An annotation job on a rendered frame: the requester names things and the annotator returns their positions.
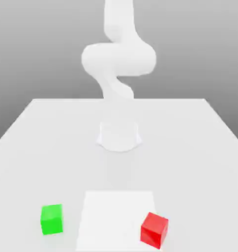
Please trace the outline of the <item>small red cube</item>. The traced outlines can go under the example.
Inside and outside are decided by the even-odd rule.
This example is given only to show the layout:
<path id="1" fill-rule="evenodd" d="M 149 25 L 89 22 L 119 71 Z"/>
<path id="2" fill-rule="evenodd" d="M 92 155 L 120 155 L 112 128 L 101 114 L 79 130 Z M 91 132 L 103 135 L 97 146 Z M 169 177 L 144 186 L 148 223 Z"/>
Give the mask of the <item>small red cube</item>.
<path id="1" fill-rule="evenodd" d="M 140 241 L 161 249 L 168 232 L 168 225 L 167 218 L 149 212 L 141 225 Z"/>

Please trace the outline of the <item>small green cube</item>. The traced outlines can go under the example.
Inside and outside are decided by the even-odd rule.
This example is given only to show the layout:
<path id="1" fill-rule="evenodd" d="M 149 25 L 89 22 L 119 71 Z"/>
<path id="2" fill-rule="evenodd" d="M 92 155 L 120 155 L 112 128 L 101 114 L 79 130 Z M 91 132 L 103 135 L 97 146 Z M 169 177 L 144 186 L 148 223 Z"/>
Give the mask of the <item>small green cube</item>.
<path id="1" fill-rule="evenodd" d="M 44 205 L 41 208 L 40 224 L 43 235 L 63 232 L 62 205 Z"/>

